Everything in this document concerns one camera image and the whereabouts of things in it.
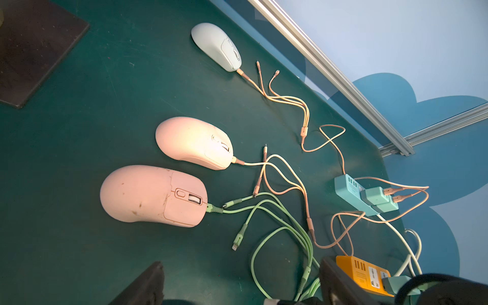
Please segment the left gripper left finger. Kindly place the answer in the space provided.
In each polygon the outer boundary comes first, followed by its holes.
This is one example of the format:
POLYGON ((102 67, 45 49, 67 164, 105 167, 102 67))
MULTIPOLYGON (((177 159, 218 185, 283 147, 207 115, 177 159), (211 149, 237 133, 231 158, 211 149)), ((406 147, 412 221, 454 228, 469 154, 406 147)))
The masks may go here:
POLYGON ((155 261, 109 304, 161 304, 164 281, 163 265, 155 261))

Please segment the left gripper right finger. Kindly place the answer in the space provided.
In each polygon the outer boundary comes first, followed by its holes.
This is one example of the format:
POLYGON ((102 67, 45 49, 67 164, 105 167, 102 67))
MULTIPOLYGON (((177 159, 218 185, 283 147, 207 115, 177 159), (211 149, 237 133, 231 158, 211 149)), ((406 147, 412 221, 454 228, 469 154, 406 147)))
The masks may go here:
POLYGON ((377 304, 329 257, 321 260, 319 278, 325 304, 377 304))

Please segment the orange power strip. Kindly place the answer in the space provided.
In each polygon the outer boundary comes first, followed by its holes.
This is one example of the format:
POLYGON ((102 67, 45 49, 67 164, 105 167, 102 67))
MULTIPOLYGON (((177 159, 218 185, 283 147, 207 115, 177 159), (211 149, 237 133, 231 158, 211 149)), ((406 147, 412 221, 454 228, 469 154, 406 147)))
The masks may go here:
POLYGON ((354 256, 338 255, 336 264, 363 290, 378 296, 393 297, 383 285, 390 272, 354 256))

